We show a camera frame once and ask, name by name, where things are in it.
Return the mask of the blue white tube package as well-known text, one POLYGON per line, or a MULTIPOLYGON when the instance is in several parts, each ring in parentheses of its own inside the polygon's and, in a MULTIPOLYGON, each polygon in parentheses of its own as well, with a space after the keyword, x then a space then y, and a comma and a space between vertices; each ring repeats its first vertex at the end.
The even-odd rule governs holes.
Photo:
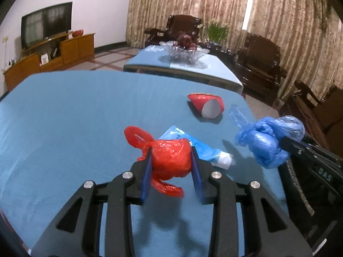
POLYGON ((201 160, 210 162, 213 166, 221 169, 228 170, 233 163, 233 155, 221 151, 220 149, 214 149, 206 143, 198 140, 192 135, 180 130, 175 125, 172 125, 159 139, 162 140, 180 140, 187 139, 191 146, 196 148, 198 157, 201 160))

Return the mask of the red plastic bag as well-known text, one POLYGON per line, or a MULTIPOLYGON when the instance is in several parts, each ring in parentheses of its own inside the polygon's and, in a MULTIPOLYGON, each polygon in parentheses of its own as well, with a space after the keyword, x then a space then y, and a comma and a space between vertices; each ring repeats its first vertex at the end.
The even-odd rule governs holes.
POLYGON ((154 139, 149 132, 135 126, 126 127, 124 136, 129 145, 141 150, 142 156, 137 159, 138 161, 145 160, 148 152, 151 152, 151 186, 161 194, 183 198, 183 189, 167 181, 172 178, 184 178, 191 172, 191 145, 188 139, 154 139))

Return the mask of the blue plastic bag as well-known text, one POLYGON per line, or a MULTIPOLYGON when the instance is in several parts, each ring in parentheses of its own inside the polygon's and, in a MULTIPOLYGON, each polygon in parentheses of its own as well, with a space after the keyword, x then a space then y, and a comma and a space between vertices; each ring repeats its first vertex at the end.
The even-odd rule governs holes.
POLYGON ((288 137, 300 142, 305 136, 304 124, 296 117, 286 115, 279 118, 264 117, 250 123, 238 105, 232 105, 229 116, 239 127, 234 141, 238 146, 247 146, 258 164, 265 169, 277 168, 290 158, 280 141, 288 137))

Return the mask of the red paper cup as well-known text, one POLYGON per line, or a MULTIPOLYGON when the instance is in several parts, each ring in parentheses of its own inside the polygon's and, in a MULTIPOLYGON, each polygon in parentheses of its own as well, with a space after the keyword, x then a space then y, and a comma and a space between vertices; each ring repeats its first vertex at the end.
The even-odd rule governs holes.
POLYGON ((203 118, 214 119, 224 111, 224 102, 220 96, 210 93, 190 93, 188 99, 203 118))

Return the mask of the black lined trash bin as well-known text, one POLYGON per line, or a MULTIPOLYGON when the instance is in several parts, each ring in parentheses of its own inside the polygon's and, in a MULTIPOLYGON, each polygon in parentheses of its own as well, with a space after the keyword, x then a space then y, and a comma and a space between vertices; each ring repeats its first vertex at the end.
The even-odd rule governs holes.
POLYGON ((286 202, 290 215, 299 212, 302 216, 314 216, 314 209, 310 206, 304 191, 297 179, 291 158, 278 167, 286 202))

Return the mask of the long wooden sofa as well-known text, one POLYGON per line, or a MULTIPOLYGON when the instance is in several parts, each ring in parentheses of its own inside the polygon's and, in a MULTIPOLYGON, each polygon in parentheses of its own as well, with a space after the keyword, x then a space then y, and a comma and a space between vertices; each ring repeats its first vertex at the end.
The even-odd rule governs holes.
POLYGON ((279 115, 296 117, 319 145, 342 157, 342 89, 333 85, 319 100, 304 82, 296 80, 294 85, 298 91, 288 97, 279 115))

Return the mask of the blue tablecloth near table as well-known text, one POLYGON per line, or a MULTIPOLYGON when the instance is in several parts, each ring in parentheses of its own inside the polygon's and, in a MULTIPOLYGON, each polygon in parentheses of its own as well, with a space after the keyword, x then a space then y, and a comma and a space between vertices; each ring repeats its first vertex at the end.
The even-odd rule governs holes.
POLYGON ((33 248, 53 217, 86 181, 110 182, 141 152, 124 137, 129 125, 161 137, 171 126, 233 155, 226 174, 235 182, 259 181, 286 208, 276 169, 258 165, 236 146, 238 127, 227 113, 197 114, 190 93, 220 96, 255 121, 244 98, 205 84, 121 71, 58 71, 26 78, 1 101, 1 209, 33 248))

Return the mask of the coffee table blue cloth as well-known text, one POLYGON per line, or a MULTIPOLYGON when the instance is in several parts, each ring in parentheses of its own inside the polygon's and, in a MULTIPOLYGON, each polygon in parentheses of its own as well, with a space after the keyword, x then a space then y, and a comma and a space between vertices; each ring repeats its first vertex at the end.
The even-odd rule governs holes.
POLYGON ((124 64, 124 71, 176 75, 241 94, 244 87, 235 74, 216 56, 205 54, 196 63, 183 63, 167 55, 164 47, 150 45, 124 64))

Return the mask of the dark wooden side table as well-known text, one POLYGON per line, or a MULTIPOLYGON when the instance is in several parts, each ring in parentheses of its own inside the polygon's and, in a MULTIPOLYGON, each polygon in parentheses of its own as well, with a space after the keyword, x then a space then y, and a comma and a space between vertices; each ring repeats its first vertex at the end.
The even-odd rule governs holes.
POLYGON ((214 42, 200 42, 202 48, 209 49, 209 54, 218 57, 223 63, 234 61, 235 52, 224 48, 222 45, 214 42))

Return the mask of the floral beige curtains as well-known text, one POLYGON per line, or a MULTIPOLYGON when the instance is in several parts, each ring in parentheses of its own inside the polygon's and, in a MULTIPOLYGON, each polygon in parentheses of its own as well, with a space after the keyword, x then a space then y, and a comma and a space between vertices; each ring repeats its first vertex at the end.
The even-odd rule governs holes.
POLYGON ((280 99, 294 91, 296 79, 318 97, 332 85, 342 87, 342 20, 329 0, 129 0, 127 43, 142 47, 146 28, 161 28, 178 14, 198 17, 204 25, 226 25, 224 45, 232 51, 248 33, 277 44, 287 73, 280 99))

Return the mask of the glass fruit bowl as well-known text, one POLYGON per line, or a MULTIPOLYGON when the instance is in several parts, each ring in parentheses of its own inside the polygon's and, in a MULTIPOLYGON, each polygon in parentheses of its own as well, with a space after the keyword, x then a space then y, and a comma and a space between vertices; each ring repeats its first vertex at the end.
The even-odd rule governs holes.
POLYGON ((195 64, 201 57, 210 52, 209 49, 197 46, 196 49, 184 49, 176 45, 176 41, 160 42, 159 45, 166 51, 168 57, 180 63, 195 64))

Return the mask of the red apples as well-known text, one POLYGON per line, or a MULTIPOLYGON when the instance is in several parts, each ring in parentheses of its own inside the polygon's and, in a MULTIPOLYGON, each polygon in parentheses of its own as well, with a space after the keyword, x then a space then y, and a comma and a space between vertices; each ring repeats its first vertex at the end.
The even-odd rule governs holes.
POLYGON ((180 34, 177 38, 177 45, 185 50, 196 50, 197 44, 188 34, 180 34))

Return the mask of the wooden tv cabinet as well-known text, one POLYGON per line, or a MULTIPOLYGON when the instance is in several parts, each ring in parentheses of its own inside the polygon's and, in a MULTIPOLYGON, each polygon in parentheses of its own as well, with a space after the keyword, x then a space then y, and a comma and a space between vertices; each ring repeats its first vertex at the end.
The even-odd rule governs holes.
POLYGON ((95 34, 71 35, 61 33, 23 49, 23 57, 3 72, 7 90, 12 91, 33 74, 65 70, 91 60, 95 34))

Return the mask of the potted green plant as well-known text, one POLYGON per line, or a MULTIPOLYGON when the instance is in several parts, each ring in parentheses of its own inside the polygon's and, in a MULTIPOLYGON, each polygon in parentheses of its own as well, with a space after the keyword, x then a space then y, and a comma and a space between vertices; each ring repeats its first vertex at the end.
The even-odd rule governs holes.
POLYGON ((222 44, 230 33, 229 26, 217 20, 210 20, 206 25, 206 36, 210 42, 222 44))

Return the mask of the red ornament on cabinet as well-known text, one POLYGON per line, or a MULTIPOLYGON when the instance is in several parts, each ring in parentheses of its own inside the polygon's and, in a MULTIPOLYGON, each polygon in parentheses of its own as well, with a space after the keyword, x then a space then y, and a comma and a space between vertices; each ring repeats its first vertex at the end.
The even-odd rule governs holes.
POLYGON ((76 30, 72 32, 72 37, 76 38, 76 37, 81 37, 84 34, 84 30, 80 29, 80 30, 76 30))

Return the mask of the black flat television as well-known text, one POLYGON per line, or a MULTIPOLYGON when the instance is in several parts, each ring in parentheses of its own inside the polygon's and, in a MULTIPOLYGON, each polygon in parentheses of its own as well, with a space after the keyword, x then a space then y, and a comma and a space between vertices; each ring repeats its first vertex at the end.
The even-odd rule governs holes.
POLYGON ((21 18, 21 48, 72 29, 72 2, 45 7, 21 18))

